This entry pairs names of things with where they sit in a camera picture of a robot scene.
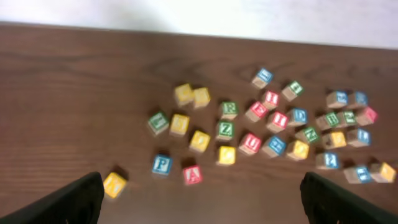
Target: wooden cube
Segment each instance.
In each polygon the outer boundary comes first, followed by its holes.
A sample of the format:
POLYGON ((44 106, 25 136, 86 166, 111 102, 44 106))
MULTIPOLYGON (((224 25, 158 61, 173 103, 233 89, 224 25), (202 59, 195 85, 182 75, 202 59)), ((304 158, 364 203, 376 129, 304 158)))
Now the wooden cube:
POLYGON ((287 126, 298 127, 308 123, 307 111, 303 109, 294 108, 286 114, 289 122, 287 126))
POLYGON ((348 109, 360 109, 368 106, 368 98, 365 93, 356 91, 348 96, 348 109))
POLYGON ((233 120, 238 115, 238 106, 235 102, 222 102, 220 113, 221 119, 233 120))
POLYGON ((313 127, 308 127, 299 131, 296 133, 295 137, 307 144, 311 144, 319 139, 319 136, 313 127))
POLYGON ((339 160, 337 154, 333 152, 325 152, 318 154, 315 158, 317 169, 338 169, 339 160))
POLYGON ((326 98, 326 104, 329 108, 337 109, 347 106, 348 96, 343 91, 334 91, 330 93, 326 98))
POLYGON ((210 142, 210 135, 205 134, 201 131, 195 131, 191 139, 189 148, 195 152, 203 153, 206 151, 207 146, 210 142))
POLYGON ((148 126, 152 133, 157 136, 169 127, 169 121, 163 112, 158 112, 148 120, 148 126))
POLYGON ((372 181, 366 166, 347 168, 344 170, 344 175, 350 184, 365 184, 372 181))
POLYGON ((378 183, 393 183, 396 179, 396 170, 385 162, 371 164, 369 170, 373 180, 378 183))
POLYGON ((356 122, 361 126, 373 124, 377 119, 377 113, 372 108, 367 107, 357 112, 355 114, 355 119, 356 122))
POLYGON ((175 101, 178 106, 184 106, 193 101, 193 92, 191 85, 188 83, 176 87, 174 93, 175 101))
POLYGON ((273 76, 274 75, 271 72, 262 68, 257 72, 257 75, 252 80, 252 84, 257 88, 262 89, 271 82, 273 76))
POLYGON ((246 116, 253 122, 259 121, 267 114, 267 108, 260 102, 255 102, 246 112, 246 116))
POLYGON ((278 136, 273 136, 268 139, 264 145, 262 145, 261 150, 265 152, 269 157, 281 156, 286 148, 286 143, 283 142, 278 136))
POLYGON ((335 149, 347 145, 344 134, 341 131, 333 131, 322 136, 322 143, 325 149, 335 149))
POLYGON ((347 134, 347 143, 354 147, 370 146, 371 135, 363 129, 354 129, 347 134))
POLYGON ((188 125, 189 125, 188 116, 175 114, 173 115, 172 124, 170 127, 170 134, 182 137, 187 132, 188 125))
POLYGON ((295 161, 303 160, 308 157, 310 146, 302 141, 296 140, 287 146, 286 156, 295 161))
POLYGON ((345 128, 356 124, 355 114, 352 111, 342 111, 337 114, 339 124, 337 128, 345 128))
POLYGON ((198 88, 193 91, 193 99, 195 109, 203 108, 209 104, 211 98, 207 88, 198 88))
POLYGON ((294 81, 282 90, 282 94, 287 101, 292 101, 302 94, 303 91, 304 88, 297 81, 294 81))
POLYGON ((289 119, 286 117, 286 115, 280 112, 274 112, 271 116, 269 116, 267 128, 273 133, 278 133, 286 128, 288 122, 289 119))
POLYGON ((269 110, 273 110, 278 106, 279 95, 272 91, 267 91, 262 96, 262 104, 269 110))
POLYGON ((234 124, 229 121, 220 121, 217 126, 218 140, 229 141, 234 137, 234 124))
POLYGON ((104 181, 105 195, 111 199, 117 198, 124 190, 127 181, 119 174, 112 172, 104 181))
POLYGON ((156 155, 152 166, 152 173, 168 176, 172 168, 173 160, 169 156, 156 155))
POLYGON ((315 120, 318 127, 323 131, 330 128, 335 128, 339 125, 340 121, 338 120, 337 115, 334 112, 325 114, 323 116, 317 117, 315 120))
POLYGON ((251 156, 259 151, 261 147, 261 139, 253 134, 247 134, 243 137, 239 150, 247 156, 251 156))
POLYGON ((236 150, 235 147, 221 146, 218 150, 218 161, 219 166, 230 166, 235 163, 236 150))
POLYGON ((198 184, 203 180, 198 165, 190 166, 182 170, 184 175, 185 185, 198 184))

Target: block face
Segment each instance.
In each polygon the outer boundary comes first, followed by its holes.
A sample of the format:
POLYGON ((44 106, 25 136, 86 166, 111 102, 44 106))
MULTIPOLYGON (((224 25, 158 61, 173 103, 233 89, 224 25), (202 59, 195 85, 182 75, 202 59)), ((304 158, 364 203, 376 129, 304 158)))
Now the block face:
POLYGON ((156 155, 152 172, 155 174, 168 175, 172 167, 173 160, 168 156, 156 155))

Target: toy block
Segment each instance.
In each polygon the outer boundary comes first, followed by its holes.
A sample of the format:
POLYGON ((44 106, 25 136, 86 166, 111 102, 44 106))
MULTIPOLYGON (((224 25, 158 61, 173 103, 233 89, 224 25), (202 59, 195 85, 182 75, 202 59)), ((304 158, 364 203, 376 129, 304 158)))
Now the toy block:
POLYGON ((203 108, 209 104, 211 98, 207 88, 199 88, 193 91, 193 99, 195 109, 203 108))
POLYGON ((221 146, 218 151, 218 161, 219 166, 230 166, 235 163, 236 150, 235 147, 231 146, 221 146))
POLYGON ((282 94, 287 101, 292 101, 302 94, 303 91, 304 88, 297 81, 294 81, 282 90, 282 94))
POLYGON ((238 106, 235 102, 222 102, 220 113, 221 119, 233 120, 238 115, 238 106))
POLYGON ((297 109, 297 108, 292 109, 289 112, 287 112, 286 116, 289 119, 287 126, 290 127, 298 127, 307 124, 308 122, 307 111, 303 109, 297 109))
POLYGON ((273 136, 268 139, 264 145, 262 145, 261 150, 265 152, 269 157, 281 156, 286 148, 286 143, 283 142, 278 136, 273 136))
POLYGON ((377 119, 377 113, 372 108, 367 107, 357 112, 355 114, 355 119, 361 126, 373 124, 377 119))
POLYGON ((365 184, 372 181, 366 166, 350 167, 343 172, 350 184, 365 184))
POLYGON ((153 134, 157 136, 169 127, 169 121, 163 112, 158 112, 148 120, 148 126, 153 134))
POLYGON ((328 108, 342 108, 348 104, 348 96, 343 91, 334 91, 326 97, 328 108))
POLYGON ((267 114, 267 108, 260 102, 255 102, 246 112, 246 116, 253 122, 259 121, 267 114))
POLYGON ((274 75, 271 72, 262 68, 257 72, 257 75, 252 80, 252 84, 257 88, 262 89, 271 82, 273 76, 274 75))
POLYGON ((234 137, 234 124, 229 121, 220 121, 217 127, 218 140, 229 141, 234 137))
POLYGON ((177 102, 178 106, 184 106, 193 101, 193 92, 191 85, 188 83, 176 87, 174 93, 175 101, 177 102))
POLYGON ((368 106, 368 98, 365 93, 356 91, 348 96, 348 109, 360 109, 368 106))
POLYGON ((396 170, 385 162, 371 164, 369 171, 377 183, 393 183, 397 175, 396 170))
POLYGON ((342 111, 337 114, 339 124, 337 128, 345 128, 356 124, 355 114, 352 111, 342 111))
POLYGON ((193 137, 191 139, 189 148, 195 152, 202 153, 206 151, 209 142, 210 142, 210 135, 205 134, 201 131, 195 131, 195 134, 193 134, 193 137))
POLYGON ((299 131, 296 133, 295 137, 307 144, 311 144, 319 139, 319 136, 313 127, 308 127, 299 131))
POLYGON ((322 131, 335 128, 340 123, 337 115, 334 112, 316 118, 315 122, 322 131))
POLYGON ((158 154, 155 156, 152 172, 154 174, 168 176, 172 168, 172 163, 173 160, 170 157, 158 154))
POLYGON ((278 133, 286 128, 288 122, 289 119, 286 117, 286 115, 280 112, 274 112, 271 116, 269 116, 267 128, 273 133, 278 133))
POLYGON ((198 165, 190 166, 182 170, 185 180, 185 185, 198 184, 202 181, 200 168, 198 165))
POLYGON ((341 131, 333 131, 322 136, 322 143, 325 149, 336 149, 347 145, 344 134, 341 131))
POLYGON ((261 147, 261 139, 255 137, 253 134, 247 134, 243 137, 239 150, 247 156, 251 156, 259 151, 261 147))
POLYGON ((189 117, 185 115, 173 115, 172 124, 170 126, 170 133, 176 136, 184 136, 189 125, 189 117))
POLYGON ((273 110, 278 106, 279 95, 277 93, 267 91, 262 96, 262 104, 269 110, 273 110))
POLYGON ((303 160, 308 157, 310 146, 302 141, 296 140, 287 146, 286 156, 295 161, 303 160))
POLYGON ((317 169, 338 169, 340 166, 337 154, 332 152, 318 154, 315 164, 317 169))
POLYGON ((119 174, 112 172, 104 181, 105 195, 111 199, 117 198, 124 190, 127 181, 119 174))

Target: brown wood grain surface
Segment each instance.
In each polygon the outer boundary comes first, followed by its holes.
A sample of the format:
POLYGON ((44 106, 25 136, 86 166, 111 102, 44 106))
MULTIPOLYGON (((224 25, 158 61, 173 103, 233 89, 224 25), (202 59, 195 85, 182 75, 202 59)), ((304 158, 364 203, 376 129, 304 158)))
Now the brown wood grain surface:
MULTIPOLYGON (((332 89, 361 90, 379 113, 367 126, 371 147, 335 150, 343 162, 371 159, 396 165, 398 127, 398 51, 289 44, 256 40, 102 30, 0 26, 0 216, 17 210, 69 182, 97 170, 103 176, 119 165, 129 185, 114 202, 104 201, 99 223, 307 223, 299 184, 315 170, 315 149, 307 160, 268 159, 238 154, 231 167, 215 165, 211 140, 196 156, 203 183, 186 187, 180 161, 188 135, 155 138, 146 124, 161 108, 171 117, 191 117, 189 132, 215 136, 218 104, 230 99, 242 112, 234 121, 237 146, 251 131, 263 139, 265 121, 244 116, 263 91, 250 85, 260 67, 274 73, 267 89, 280 91, 289 80, 305 91, 278 110, 309 111, 310 124, 325 110, 332 89), (177 108, 179 83, 209 88, 212 101, 203 110, 177 108), (154 154, 169 150, 170 177, 154 179, 154 154)), ((291 139, 293 129, 279 136, 291 139)), ((376 205, 398 213, 397 184, 350 185, 342 171, 315 170, 376 205)))

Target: white wall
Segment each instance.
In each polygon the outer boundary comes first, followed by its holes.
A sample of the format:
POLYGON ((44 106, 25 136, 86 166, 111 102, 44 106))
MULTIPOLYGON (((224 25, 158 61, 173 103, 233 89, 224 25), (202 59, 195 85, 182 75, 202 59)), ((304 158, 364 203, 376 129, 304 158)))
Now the white wall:
POLYGON ((398 0, 0 0, 0 20, 398 49, 398 0))

